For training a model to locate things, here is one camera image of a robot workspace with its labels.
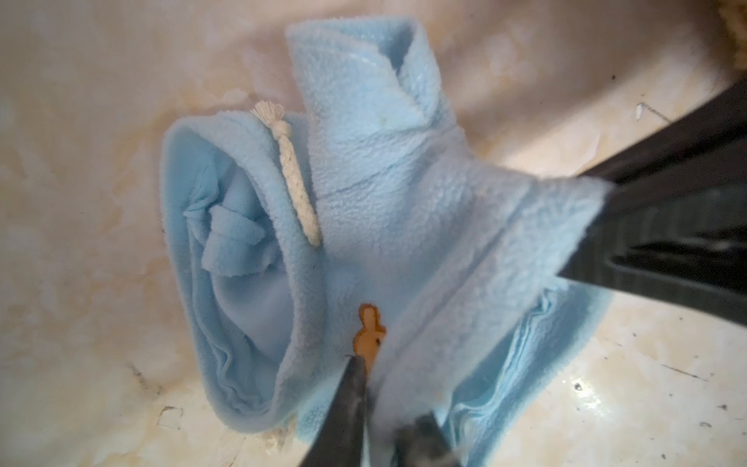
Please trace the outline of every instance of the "beige marble countertop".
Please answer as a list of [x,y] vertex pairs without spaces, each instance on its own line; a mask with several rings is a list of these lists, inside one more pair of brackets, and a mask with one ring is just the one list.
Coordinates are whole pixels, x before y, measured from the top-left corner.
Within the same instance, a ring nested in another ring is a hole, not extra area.
[[[301,110],[286,25],[415,15],[475,150],[552,176],[736,78],[714,4],[2,2],[0,464],[294,466],[303,455],[298,443],[268,454],[210,410],[158,207],[160,139],[176,118],[260,98]],[[747,466],[746,354],[744,329],[620,294],[493,465]]]

